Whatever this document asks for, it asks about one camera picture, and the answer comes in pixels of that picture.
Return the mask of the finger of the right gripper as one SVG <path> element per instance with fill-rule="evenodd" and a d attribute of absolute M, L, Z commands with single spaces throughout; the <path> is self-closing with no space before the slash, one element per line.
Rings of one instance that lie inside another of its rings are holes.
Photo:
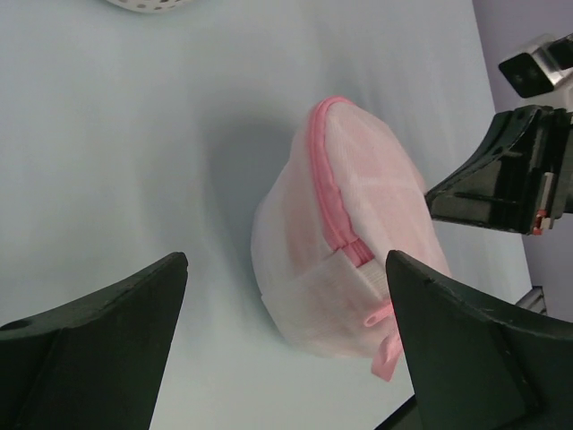
<path fill-rule="evenodd" d="M 536 133 L 553 118 L 553 108 L 536 105 L 494 115 L 470 158 L 426 193 L 432 219 L 522 233 Z"/>

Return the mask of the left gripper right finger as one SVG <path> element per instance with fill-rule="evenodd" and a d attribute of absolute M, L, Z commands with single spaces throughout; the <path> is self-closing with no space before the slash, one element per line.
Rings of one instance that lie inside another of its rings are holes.
<path fill-rule="evenodd" d="M 446 277 L 386 261 L 414 395 L 387 429 L 570 429 L 572 325 Z"/>

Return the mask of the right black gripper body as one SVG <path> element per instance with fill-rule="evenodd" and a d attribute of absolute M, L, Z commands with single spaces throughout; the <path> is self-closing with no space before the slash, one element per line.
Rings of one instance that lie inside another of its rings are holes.
<path fill-rule="evenodd" d="M 543 141 L 533 233 L 552 229 L 557 219 L 572 213 L 572 113 L 557 108 L 553 114 Z"/>

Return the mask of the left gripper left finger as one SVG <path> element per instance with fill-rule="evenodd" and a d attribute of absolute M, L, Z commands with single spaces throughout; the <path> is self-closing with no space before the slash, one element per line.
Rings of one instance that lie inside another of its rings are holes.
<path fill-rule="evenodd" d="M 1 328 L 3 429 L 147 429 L 187 283 L 172 253 Z"/>

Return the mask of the pink mesh laundry bag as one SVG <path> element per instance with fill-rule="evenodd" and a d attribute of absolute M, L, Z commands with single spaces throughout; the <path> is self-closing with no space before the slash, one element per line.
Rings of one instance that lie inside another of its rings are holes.
<path fill-rule="evenodd" d="M 261 299 L 294 348 L 365 357 L 390 380 L 403 353 L 385 262 L 447 260 L 424 180 L 390 128 L 348 99 L 318 102 L 259 205 L 251 253 Z"/>

